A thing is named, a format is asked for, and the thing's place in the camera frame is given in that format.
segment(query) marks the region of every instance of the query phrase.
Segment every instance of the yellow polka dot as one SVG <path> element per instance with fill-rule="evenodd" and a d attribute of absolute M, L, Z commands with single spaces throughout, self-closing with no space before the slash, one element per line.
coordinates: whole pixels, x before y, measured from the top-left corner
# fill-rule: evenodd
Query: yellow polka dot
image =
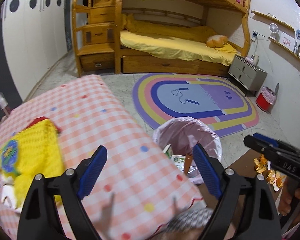
<path fill-rule="evenodd" d="M 145 204 L 144 209 L 146 212 L 152 212 L 154 210 L 154 205 L 152 203 Z"/>

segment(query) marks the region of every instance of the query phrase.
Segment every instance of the black and white checkered fabric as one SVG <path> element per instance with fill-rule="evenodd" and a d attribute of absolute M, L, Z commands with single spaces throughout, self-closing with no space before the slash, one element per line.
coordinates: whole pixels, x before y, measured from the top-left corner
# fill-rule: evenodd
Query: black and white checkered fabric
<path fill-rule="evenodd" d="M 208 223 L 213 210 L 210 208 L 190 210 L 174 218 L 166 232 L 187 231 L 191 228 L 203 228 Z"/>

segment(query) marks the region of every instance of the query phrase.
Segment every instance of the wooden bunk bed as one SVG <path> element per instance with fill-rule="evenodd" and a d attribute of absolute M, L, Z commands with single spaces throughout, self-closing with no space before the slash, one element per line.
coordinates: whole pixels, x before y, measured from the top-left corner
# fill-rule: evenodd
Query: wooden bunk bed
<path fill-rule="evenodd" d="M 246 56 L 250 47 L 250 33 L 248 29 L 248 15 L 250 0 L 186 0 L 203 6 L 202 18 L 196 18 L 175 12 L 149 8 L 123 8 L 122 0 L 88 0 L 88 6 L 78 4 L 73 0 L 72 27 L 73 44 L 79 76 L 82 72 L 98 69 L 113 68 L 118 73 L 187 73 L 210 74 L 225 76 L 229 66 L 221 63 L 212 63 L 202 60 L 185 61 L 181 59 L 161 59 L 146 52 L 129 49 L 120 44 L 120 31 L 122 13 L 134 12 L 136 14 L 151 14 L 152 23 L 167 22 L 156 21 L 156 15 L 178 17 L 191 21 L 197 25 L 205 25 L 209 8 L 221 8 L 242 13 L 242 29 L 244 36 L 243 47 L 229 42 L 242 56 Z M 87 25 L 76 26 L 76 14 L 86 13 Z M 78 47 L 77 33 L 82 32 L 82 46 Z"/>

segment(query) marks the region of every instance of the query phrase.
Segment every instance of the blue gripper pad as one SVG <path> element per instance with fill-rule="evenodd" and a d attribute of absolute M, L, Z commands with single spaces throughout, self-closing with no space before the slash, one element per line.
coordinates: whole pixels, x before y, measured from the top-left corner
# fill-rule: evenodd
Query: blue gripper pad
<path fill-rule="evenodd" d="M 275 139 L 269 138 L 269 137 L 264 136 L 264 135 L 262 135 L 262 134 L 255 133 L 255 134 L 253 135 L 253 137 L 254 137 L 254 138 L 257 138 L 257 139 L 259 139 L 259 140 L 261 140 L 261 141 L 265 141 L 265 142 L 267 142 L 267 143 L 269 143 L 269 144 L 272 144 L 274 147 L 278 147 L 278 146 L 279 146 L 278 142 L 277 142 Z"/>
<path fill-rule="evenodd" d="M 90 195 L 94 184 L 96 183 L 105 163 L 107 161 L 107 149 L 104 146 L 99 147 L 90 158 L 90 163 L 79 180 L 79 189 L 77 197 L 82 200 Z"/>
<path fill-rule="evenodd" d="M 202 146 L 199 144 L 193 147 L 193 160 L 198 167 L 209 193 L 219 199 L 222 196 L 220 177 L 211 165 L 209 161 L 210 157 L 201 149 L 201 147 Z"/>

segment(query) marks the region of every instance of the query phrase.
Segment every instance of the metal screw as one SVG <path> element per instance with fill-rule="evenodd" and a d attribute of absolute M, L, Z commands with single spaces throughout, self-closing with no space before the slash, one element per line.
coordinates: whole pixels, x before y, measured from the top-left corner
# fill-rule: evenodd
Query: metal screw
<path fill-rule="evenodd" d="M 37 174 L 35 177 L 34 177 L 35 180 L 40 180 L 42 179 L 42 174 Z"/>
<path fill-rule="evenodd" d="M 257 175 L 257 179 L 258 179 L 258 180 L 264 180 L 265 177 L 264 177 L 262 174 L 258 174 L 258 175 Z"/>
<path fill-rule="evenodd" d="M 228 175 L 233 175 L 233 174 L 234 174 L 234 170 L 228 168 L 228 169 L 226 169 L 226 174 L 228 174 Z"/>
<path fill-rule="evenodd" d="M 71 176 L 72 174 L 74 174 L 74 169 L 67 169 L 66 170 L 66 175 Z"/>

